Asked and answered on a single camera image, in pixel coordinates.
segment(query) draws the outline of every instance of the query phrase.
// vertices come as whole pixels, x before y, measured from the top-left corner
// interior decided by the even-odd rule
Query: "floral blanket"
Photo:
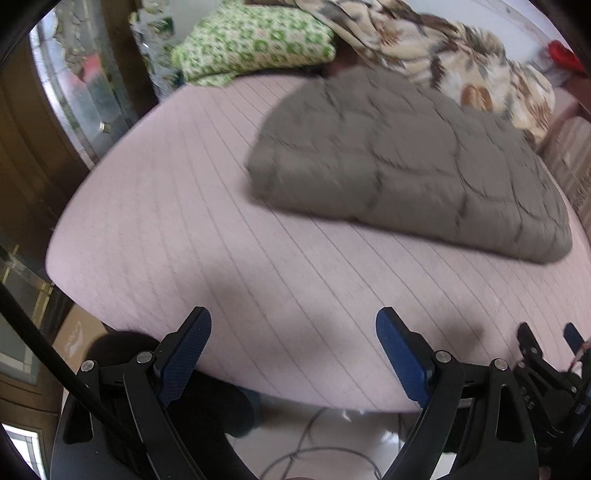
[[[461,105],[494,112],[524,131],[533,147],[554,109],[550,82],[530,65],[507,59],[493,33],[415,13],[401,0],[295,0],[368,63],[436,88]]]

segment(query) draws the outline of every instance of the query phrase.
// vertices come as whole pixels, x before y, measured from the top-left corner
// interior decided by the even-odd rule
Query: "red object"
[[[559,67],[570,70],[571,72],[585,73],[585,69],[577,56],[558,40],[548,43],[548,52],[550,53],[550,58]]]

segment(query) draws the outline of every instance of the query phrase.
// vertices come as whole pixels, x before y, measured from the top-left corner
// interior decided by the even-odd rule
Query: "pink mattress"
[[[463,361],[519,358],[528,322],[556,367],[561,330],[591,335],[591,255],[534,265],[347,222],[275,212],[249,195],[244,162],[265,114],[304,80],[259,76],[186,86],[93,170],[51,240],[47,271],[115,329],[161,339],[195,305],[212,312],[199,368],[262,393],[410,411],[375,334],[392,306]]]

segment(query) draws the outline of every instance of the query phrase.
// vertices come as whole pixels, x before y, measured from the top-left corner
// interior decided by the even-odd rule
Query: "green patterned pillow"
[[[312,15],[285,7],[223,4],[173,51],[187,82],[226,85],[242,73],[334,60],[333,32]]]

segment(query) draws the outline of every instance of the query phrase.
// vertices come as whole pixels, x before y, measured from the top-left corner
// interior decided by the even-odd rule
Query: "gray quilted blanket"
[[[385,69],[284,99],[248,171],[255,195],[281,209],[535,262],[571,248],[560,192],[519,130]]]

